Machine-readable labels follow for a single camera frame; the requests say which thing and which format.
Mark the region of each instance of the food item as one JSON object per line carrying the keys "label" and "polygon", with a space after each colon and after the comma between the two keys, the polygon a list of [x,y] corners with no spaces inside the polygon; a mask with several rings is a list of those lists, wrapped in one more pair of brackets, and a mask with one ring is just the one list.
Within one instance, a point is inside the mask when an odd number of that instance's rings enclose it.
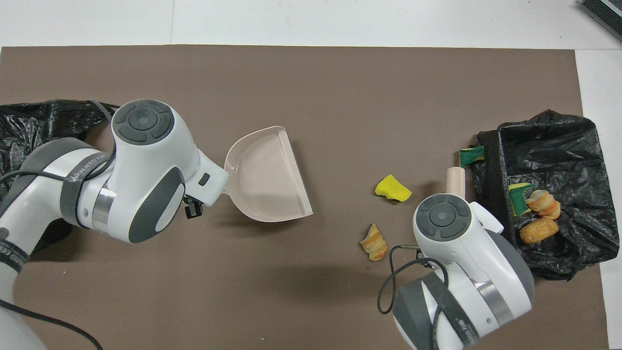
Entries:
{"label": "food item", "polygon": [[376,194],[378,196],[385,196],[388,199],[397,199],[400,202],[404,202],[406,199],[410,198],[412,192],[399,183],[393,175],[388,175],[376,186]]}
{"label": "food item", "polygon": [[559,231],[559,226],[554,220],[542,217],[521,229],[521,239],[527,244],[534,244],[554,235],[557,231]]}
{"label": "food item", "polygon": [[527,199],[527,205],[540,217],[557,219],[561,214],[561,205],[553,195],[543,189],[535,190]]}
{"label": "food item", "polygon": [[463,168],[475,161],[484,160],[484,146],[461,149],[458,153],[460,155],[460,166]]}
{"label": "food item", "polygon": [[369,254],[369,259],[373,262],[382,259],[389,250],[387,242],[384,241],[376,224],[371,224],[367,232],[367,237],[361,241],[361,245],[363,249],[365,249],[365,252]]}
{"label": "food item", "polygon": [[525,192],[533,187],[533,184],[528,184],[526,182],[508,186],[509,198],[512,202],[513,216],[520,216],[531,211],[529,206],[527,206],[527,201],[525,200]]}

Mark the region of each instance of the black clip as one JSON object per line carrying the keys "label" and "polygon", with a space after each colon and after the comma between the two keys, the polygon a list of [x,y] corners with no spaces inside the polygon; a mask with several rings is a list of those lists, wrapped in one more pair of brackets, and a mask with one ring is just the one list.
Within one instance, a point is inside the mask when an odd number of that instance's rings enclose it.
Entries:
{"label": "black clip", "polygon": [[203,203],[196,200],[195,198],[185,196],[183,198],[183,202],[188,204],[185,208],[186,210],[186,218],[192,219],[197,216],[203,215]]}

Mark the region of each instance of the white floor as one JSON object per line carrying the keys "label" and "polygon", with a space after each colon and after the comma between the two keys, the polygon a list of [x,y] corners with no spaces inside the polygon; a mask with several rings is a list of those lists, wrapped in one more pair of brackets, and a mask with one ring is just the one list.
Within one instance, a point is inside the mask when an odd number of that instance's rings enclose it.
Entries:
{"label": "white floor", "polygon": [[[0,0],[0,47],[165,44],[575,49],[622,222],[622,42],[576,0]],[[622,258],[601,270],[622,348]]]}

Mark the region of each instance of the green sponge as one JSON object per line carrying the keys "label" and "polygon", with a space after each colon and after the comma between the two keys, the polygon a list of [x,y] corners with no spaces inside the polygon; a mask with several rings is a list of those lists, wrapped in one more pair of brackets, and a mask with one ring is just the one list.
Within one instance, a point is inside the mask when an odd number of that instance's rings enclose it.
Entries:
{"label": "green sponge", "polygon": [[512,184],[508,186],[509,198],[512,202],[513,216],[527,214],[531,211],[531,209],[527,205],[527,200],[525,199],[525,192],[533,187],[533,184],[528,184],[526,182],[521,182],[519,184]]}
{"label": "green sponge", "polygon": [[477,146],[460,150],[460,166],[463,168],[474,161],[482,160],[484,160],[484,146]]}

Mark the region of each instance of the wooden handle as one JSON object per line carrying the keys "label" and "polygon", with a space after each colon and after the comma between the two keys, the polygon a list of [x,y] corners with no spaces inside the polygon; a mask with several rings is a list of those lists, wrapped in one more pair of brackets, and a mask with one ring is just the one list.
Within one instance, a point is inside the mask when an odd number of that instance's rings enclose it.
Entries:
{"label": "wooden handle", "polygon": [[455,194],[464,199],[465,197],[465,170],[459,166],[447,169],[446,193]]}

